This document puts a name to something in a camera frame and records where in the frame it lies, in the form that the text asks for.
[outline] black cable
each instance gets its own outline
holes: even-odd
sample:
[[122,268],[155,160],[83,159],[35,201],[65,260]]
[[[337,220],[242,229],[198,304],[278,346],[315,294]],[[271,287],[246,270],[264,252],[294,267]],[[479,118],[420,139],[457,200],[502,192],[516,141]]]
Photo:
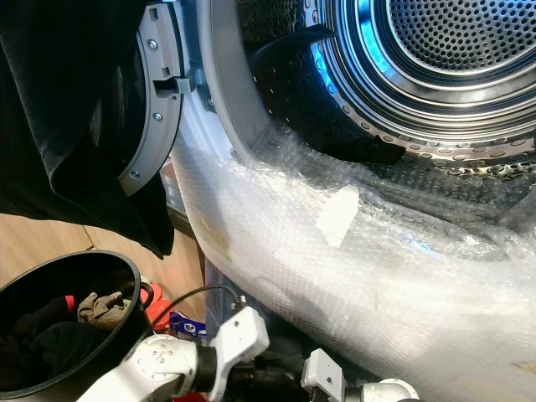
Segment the black cable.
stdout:
[[[202,291],[212,291],[214,289],[222,289],[224,291],[227,291],[229,292],[232,297],[233,297],[233,302],[236,303],[236,305],[238,306],[241,306],[242,304],[244,304],[241,300],[240,300],[240,297],[238,296],[238,294],[233,290],[231,289],[230,287],[228,286],[225,286],[225,285],[209,285],[209,286],[203,286],[203,287],[200,287],[198,289],[195,289],[193,291],[190,291],[188,293],[186,293],[185,295],[182,295],[180,296],[179,298],[173,300],[171,302],[171,304],[169,306],[166,307],[166,309],[161,312],[157,318],[155,318],[148,326],[148,329],[153,329],[155,324],[157,322],[159,322],[166,314],[169,313],[169,311],[174,308],[177,304],[181,303],[181,302],[184,302],[184,300],[188,299],[189,297],[193,296],[193,295],[197,295],[198,293],[202,292]],[[135,345],[137,345],[138,343],[140,343],[146,336],[148,335],[148,331],[145,331],[137,340],[137,342],[135,343]]]
[[182,295],[180,296],[179,298],[175,299],[174,301],[171,302],[171,304],[169,306],[166,307],[166,309],[160,313],[160,315],[158,317],[156,317],[152,322],[151,322],[151,328],[154,328],[155,324],[157,322],[159,322],[172,308],[174,308],[177,304],[181,303],[181,302],[184,302],[186,299],[188,299],[189,297],[193,296],[193,295],[197,295],[198,293],[202,292],[202,291],[212,291],[213,289],[222,289],[224,291],[228,291],[234,298],[234,302],[238,302],[240,300],[240,297],[238,296],[238,294],[233,290],[231,289],[230,287],[228,286],[225,286],[225,285],[210,285],[210,286],[203,286],[203,287],[200,287],[198,289],[195,289],[193,291],[189,291],[188,293],[186,293],[185,295]]

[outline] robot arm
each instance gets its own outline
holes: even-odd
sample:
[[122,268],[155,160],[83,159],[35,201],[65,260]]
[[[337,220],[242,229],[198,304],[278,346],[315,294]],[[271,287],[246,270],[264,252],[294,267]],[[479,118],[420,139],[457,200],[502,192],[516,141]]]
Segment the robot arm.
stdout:
[[[159,402],[190,390],[207,392],[210,401],[220,401],[231,369],[259,356],[269,345],[264,320],[251,307],[244,307],[224,322],[209,347],[169,335],[146,338],[78,402]],[[409,384],[398,379],[360,388],[348,386],[341,367],[321,349],[306,360],[301,386],[311,402],[401,402],[419,398]]]
[[210,347],[153,335],[119,366],[100,377],[78,402],[158,402],[195,388],[221,400],[230,370],[263,353],[270,341],[262,317],[244,307],[219,328]]

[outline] washing machine door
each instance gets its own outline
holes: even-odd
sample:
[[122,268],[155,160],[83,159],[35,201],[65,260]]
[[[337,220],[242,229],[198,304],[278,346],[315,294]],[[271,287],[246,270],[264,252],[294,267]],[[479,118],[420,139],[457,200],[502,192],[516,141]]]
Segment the washing machine door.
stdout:
[[143,187],[169,155],[181,117],[183,51],[172,3],[148,5],[128,56],[90,120],[89,135],[126,195]]

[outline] washing machine drum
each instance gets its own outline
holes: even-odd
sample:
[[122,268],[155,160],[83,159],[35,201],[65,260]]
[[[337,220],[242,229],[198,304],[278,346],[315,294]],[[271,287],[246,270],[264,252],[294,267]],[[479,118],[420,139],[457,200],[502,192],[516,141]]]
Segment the washing machine drum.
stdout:
[[266,108],[317,150],[456,176],[533,170],[535,1],[238,6]]

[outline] black bucket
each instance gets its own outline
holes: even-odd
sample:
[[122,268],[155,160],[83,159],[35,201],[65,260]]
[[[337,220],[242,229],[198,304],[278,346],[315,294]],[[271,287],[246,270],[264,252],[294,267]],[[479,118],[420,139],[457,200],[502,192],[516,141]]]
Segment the black bucket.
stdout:
[[[140,287],[149,293],[142,305]],[[125,256],[102,250],[82,251],[45,262],[0,290],[3,335],[24,314],[35,312],[56,296],[74,295],[77,303],[92,291],[100,296],[122,291],[131,304],[119,325],[89,356],[61,375],[26,389],[0,393],[2,400],[75,401],[101,375],[117,366],[147,330],[144,309],[152,288],[140,281],[136,265]]]

